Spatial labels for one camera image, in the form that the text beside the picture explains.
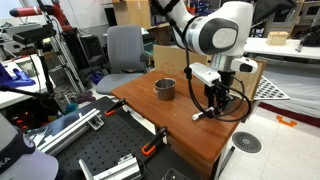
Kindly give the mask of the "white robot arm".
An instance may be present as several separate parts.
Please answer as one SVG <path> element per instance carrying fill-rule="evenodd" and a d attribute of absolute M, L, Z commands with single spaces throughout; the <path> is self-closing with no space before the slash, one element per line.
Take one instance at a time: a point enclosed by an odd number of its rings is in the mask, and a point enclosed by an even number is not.
<path fill-rule="evenodd" d="M 231 100 L 232 81 L 237 72 L 254 73 L 258 64 L 244 56 L 253 19 L 253 5 L 243 1 L 224 3 L 218 10 L 206 16 L 188 12 L 183 0 L 152 0 L 165 16 L 174 32 L 178 47 L 187 54 L 194 52 L 218 58 L 215 65 L 206 66 L 188 61 L 184 73 L 188 80 L 197 77 L 205 84 L 208 106 L 201 107 L 193 116 L 195 120 L 205 116 L 229 122 L 225 110 Z"/>

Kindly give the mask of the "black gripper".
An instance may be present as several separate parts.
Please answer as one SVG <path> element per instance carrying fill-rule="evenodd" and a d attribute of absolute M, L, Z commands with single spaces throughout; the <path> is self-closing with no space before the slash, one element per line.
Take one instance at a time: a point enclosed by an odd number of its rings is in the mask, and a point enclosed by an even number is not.
<path fill-rule="evenodd" d="M 216 111 L 217 115 L 220 115 L 222 111 L 225 109 L 228 102 L 231 100 L 229 96 L 229 87 L 233 84 L 234 80 L 234 71 L 219 71 L 221 76 L 221 86 L 205 86 L 204 95 L 208 100 L 208 108 L 213 107 Z M 210 112 L 208 115 L 209 118 L 214 118 L 214 112 Z"/>

